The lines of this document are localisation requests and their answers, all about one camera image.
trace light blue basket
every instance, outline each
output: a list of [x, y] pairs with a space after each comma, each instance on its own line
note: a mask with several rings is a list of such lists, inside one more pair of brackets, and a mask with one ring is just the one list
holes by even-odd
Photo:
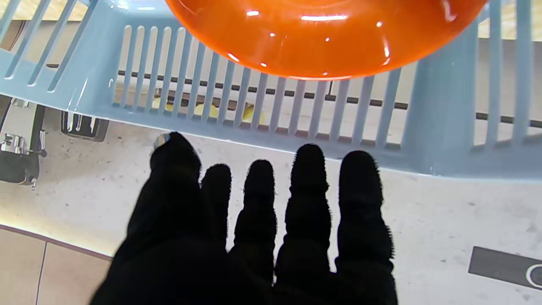
[[[19, 1], [9, 2], [0, 21], [0, 38], [5, 35]], [[19, 47], [12, 53], [0, 50], [0, 93], [84, 115], [285, 151], [295, 151], [300, 145], [312, 142], [320, 145], [328, 158], [340, 159], [350, 150], [363, 149], [373, 154], [384, 168], [413, 173], [461, 178], [542, 178], [542, 136], [527, 133], [533, 126], [530, 113], [533, 99], [530, 0], [517, 2], [515, 107], [512, 135], [505, 140], [498, 138], [499, 124], [504, 120], [501, 117], [501, 0], [491, 1], [487, 133], [481, 144], [475, 144], [478, 21], [453, 42], [414, 65], [414, 77], [409, 85], [410, 100], [396, 103], [401, 69], [387, 74], [381, 102], [371, 100], [371, 91], [379, 76], [364, 78], [357, 96], [351, 96], [349, 88], [359, 80], [334, 83], [333, 89], [338, 88], [336, 95], [327, 92], [328, 82], [312, 84], [299, 80], [295, 84], [295, 94], [285, 96], [287, 86], [293, 80], [260, 74], [231, 61], [225, 71], [219, 71], [219, 62], [225, 59], [209, 50], [206, 53], [206, 47], [201, 43], [195, 59], [193, 52], [191, 56], [192, 36], [184, 32], [163, 0], [90, 0], [88, 11], [62, 61], [56, 68], [49, 68], [46, 64], [75, 1], [68, 0], [36, 62], [25, 60], [25, 53], [35, 38], [49, 0], [40, 3]], [[168, 45], [164, 44], [165, 33], [171, 36]], [[176, 43], [181, 35], [184, 40]], [[141, 48], [136, 44], [138, 36], [142, 37]], [[161, 58], [163, 52], [149, 55], [149, 45], [155, 41], [157, 48], [167, 50], [167, 57]], [[180, 63], [175, 63], [179, 45], [183, 46]], [[206, 54], [210, 55], [210, 65]], [[132, 77], [119, 76], [119, 67], [124, 67], [124, 75]], [[187, 70], [192, 68], [193, 73], [187, 76]], [[236, 84], [234, 73], [241, 69], [240, 84]], [[203, 70], [207, 80], [201, 83]], [[177, 71], [174, 84], [171, 78]], [[250, 83], [258, 74], [257, 88], [252, 88]], [[166, 110], [168, 94], [161, 95], [159, 108], [152, 106], [157, 88], [176, 88], [172, 111]], [[201, 116], [194, 113], [199, 92], [200, 96], [205, 96]], [[188, 99], [187, 105], [182, 103], [183, 96]], [[244, 109], [246, 103], [251, 103], [252, 96], [254, 117], [246, 123], [243, 121]], [[220, 102], [218, 117], [210, 117], [213, 99], [236, 101], [235, 112], [228, 110], [228, 103]], [[285, 111], [284, 105], [290, 102], [291, 111]], [[272, 109], [269, 121], [260, 124], [265, 103]], [[304, 114], [306, 106], [312, 108], [308, 115]], [[366, 122], [374, 119], [367, 113], [376, 107], [379, 111], [376, 136], [367, 139], [364, 134]], [[390, 123], [395, 111], [407, 111], [408, 114], [401, 125], [400, 141], [391, 143]], [[353, 121], [348, 127], [350, 131], [345, 132], [348, 116]], [[306, 122], [305, 128], [300, 128], [302, 121]], [[323, 125], [327, 126], [323, 129], [328, 130], [322, 132]]]

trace plastic basket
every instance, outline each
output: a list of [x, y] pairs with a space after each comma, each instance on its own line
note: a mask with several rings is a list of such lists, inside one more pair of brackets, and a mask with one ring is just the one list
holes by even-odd
[[[0, 21], [0, 38], [18, 3], [9, 2]], [[384, 168], [412, 173], [542, 177], [542, 136], [528, 132], [537, 133], [542, 126], [531, 111], [534, 43], [529, 0], [517, 2], [513, 84], [503, 76], [501, 0], [491, 1], [491, 36], [485, 46], [488, 88], [477, 84], [479, 20], [403, 73], [397, 69], [330, 84], [276, 78], [221, 58], [186, 33], [162, 0], [91, 0], [61, 61], [48, 65], [74, 4], [67, 1], [37, 59], [25, 55], [48, 0], [39, 4], [18, 48], [0, 50], [1, 94], [88, 116], [265, 148], [295, 151], [304, 143], [316, 143], [333, 159], [363, 149]], [[373, 87], [382, 81], [382, 98], [375, 99]], [[501, 113], [506, 86], [515, 87], [513, 116]], [[477, 107], [482, 90], [486, 112]], [[409, 98], [396, 100], [398, 91]], [[203, 105], [201, 114], [198, 104]], [[503, 124], [510, 129], [509, 138], [499, 137]]]

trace floor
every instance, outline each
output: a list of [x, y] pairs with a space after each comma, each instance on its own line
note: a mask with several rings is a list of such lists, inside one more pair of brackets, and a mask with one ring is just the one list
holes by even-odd
[[84, 305], [109, 261], [0, 228], [0, 303]]
[[[0, 224], [112, 255], [149, 174], [149, 153], [162, 131], [112, 122], [94, 143], [59, 131], [60, 113], [44, 123], [49, 156], [42, 159], [37, 190], [0, 183]], [[242, 208], [250, 163], [271, 161], [277, 183], [277, 247], [285, 234], [293, 155], [212, 139], [187, 137], [203, 168], [227, 163], [233, 173], [229, 222]], [[337, 185], [340, 163], [327, 161], [333, 214], [330, 258], [337, 256]], [[540, 258], [539, 183], [449, 180], [382, 170], [384, 218], [396, 244], [395, 276], [401, 304], [541, 304], [540, 291], [467, 273], [473, 246]], [[227, 247], [232, 246], [230, 226]]]

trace yellow object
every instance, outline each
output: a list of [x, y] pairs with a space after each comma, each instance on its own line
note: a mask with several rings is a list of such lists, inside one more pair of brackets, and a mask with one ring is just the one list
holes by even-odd
[[[154, 109], [160, 109], [160, 98], [155, 98], [153, 101], [152, 101], [152, 107]], [[173, 111], [173, 105], [171, 104], [166, 104], [166, 110], [167, 111]]]
[[[203, 104], [197, 105], [194, 109], [194, 114], [201, 116], [203, 114]], [[218, 117], [218, 109], [211, 104], [211, 109], [209, 111], [209, 117], [210, 118], [217, 118]]]
[[[244, 107], [244, 113], [243, 113], [243, 122], [246, 123], [252, 123], [252, 117], [254, 116], [254, 105], [247, 104]], [[266, 121], [265, 116], [262, 112], [260, 115], [260, 124], [263, 124]]]

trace finger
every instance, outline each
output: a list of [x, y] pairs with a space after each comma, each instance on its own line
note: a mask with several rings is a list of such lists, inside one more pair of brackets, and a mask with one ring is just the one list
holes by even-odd
[[197, 180], [201, 163], [192, 145], [176, 132], [160, 136], [157, 143], [150, 177], [139, 193], [111, 270], [168, 240], [213, 237], [211, 210]]
[[225, 164], [210, 167], [202, 180], [202, 191], [213, 214], [217, 240], [226, 246], [228, 235], [228, 203], [231, 192], [231, 172]]
[[172, 171], [198, 180], [200, 169], [194, 148], [178, 132], [160, 135], [154, 142], [151, 170]]
[[277, 257], [277, 285], [303, 290], [316, 287], [329, 272], [331, 215], [324, 155], [316, 145], [301, 147], [292, 169], [291, 198], [286, 207], [286, 235]]
[[382, 183], [377, 165], [364, 151], [349, 153], [341, 164], [339, 178], [337, 274], [369, 287], [368, 297], [396, 303], [391, 275], [393, 242], [384, 223]]
[[274, 200], [273, 167], [266, 160], [257, 160], [250, 166], [245, 180], [244, 206], [237, 217], [235, 245], [229, 255], [267, 284], [273, 281]]

